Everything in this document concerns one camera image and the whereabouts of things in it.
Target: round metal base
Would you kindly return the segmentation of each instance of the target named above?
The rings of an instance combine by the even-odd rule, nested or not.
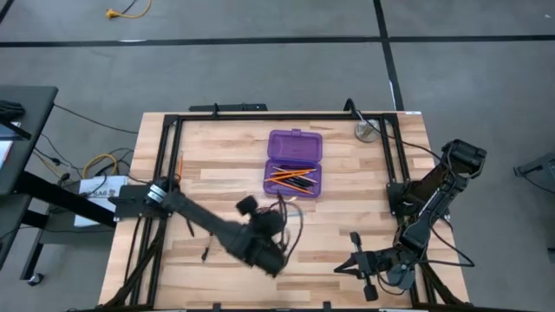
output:
[[[380,125],[376,120],[368,120],[374,128],[380,130]],[[380,133],[371,127],[366,121],[358,121],[355,127],[355,136],[362,142],[372,143],[380,137]]]

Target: white paper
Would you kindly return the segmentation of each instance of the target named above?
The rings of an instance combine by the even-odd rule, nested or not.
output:
[[[83,179],[81,180],[81,185],[79,186],[79,193],[89,193],[94,191],[99,185],[102,184],[104,181],[104,177],[95,177],[92,179]],[[110,210],[111,212],[115,211],[115,205],[108,201],[109,197],[112,196],[119,196],[120,195],[120,188],[122,185],[127,184],[127,177],[126,176],[112,176],[107,177],[106,182],[100,187],[95,193],[91,194],[88,197],[88,201],[93,202],[99,206]],[[95,221],[89,220],[87,218],[81,216],[75,216],[74,226],[76,227],[83,227],[83,226],[90,226],[96,225]]]

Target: purple plastic box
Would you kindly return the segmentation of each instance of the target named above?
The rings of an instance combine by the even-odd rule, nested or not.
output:
[[[307,194],[268,181],[264,182],[266,193],[278,194],[279,191],[282,195],[306,198],[320,196],[322,191],[322,167],[318,163],[322,160],[322,135],[320,133],[302,132],[300,129],[273,130],[270,132],[268,141],[268,156],[270,159],[266,161],[264,179],[273,177],[271,173],[276,171],[274,166],[287,165],[316,168],[315,172],[309,172],[305,177],[314,179],[318,183],[308,187],[307,190],[313,194]]]

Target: wooden table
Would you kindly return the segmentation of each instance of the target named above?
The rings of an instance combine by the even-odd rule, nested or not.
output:
[[[131,165],[131,175],[137,179],[149,180],[153,176],[163,117],[163,113],[143,115]],[[405,141],[429,148],[420,114],[399,113],[399,121]],[[221,302],[223,308],[229,309],[320,308],[324,301],[330,301],[335,308],[410,307],[408,292],[392,296],[379,287],[379,300],[366,302],[362,281],[333,273],[353,251],[351,231],[361,234],[365,250],[379,250],[391,246],[396,228],[385,191],[388,175],[382,143],[357,140],[355,124],[353,120],[186,121],[180,142],[184,160],[181,190],[222,218],[244,222],[235,204],[247,195],[254,195],[260,205],[276,200],[266,196],[262,189],[268,137],[274,129],[300,128],[323,136],[322,195],[297,201],[305,213],[304,233],[289,264],[276,279],[259,269],[245,267],[222,251],[217,242],[212,242],[207,261],[202,263],[200,255],[208,233],[194,226],[196,237],[191,237],[181,216],[170,218],[155,308],[207,309],[213,302]],[[390,145],[397,176],[401,177],[395,142],[390,140]],[[170,148],[168,143],[165,159],[169,158]],[[412,179],[422,178],[434,167],[426,152],[410,146],[405,146],[405,152]],[[288,228],[293,237],[298,222],[298,218],[289,218]],[[100,303],[110,299],[123,283],[134,225],[134,219],[117,225]],[[435,228],[454,243],[445,224],[438,222]],[[428,257],[458,262],[457,255],[434,236]],[[467,301],[460,268],[433,267],[453,293]],[[139,302],[146,301],[147,281],[148,278],[143,278]],[[419,292],[424,301],[422,286]]]

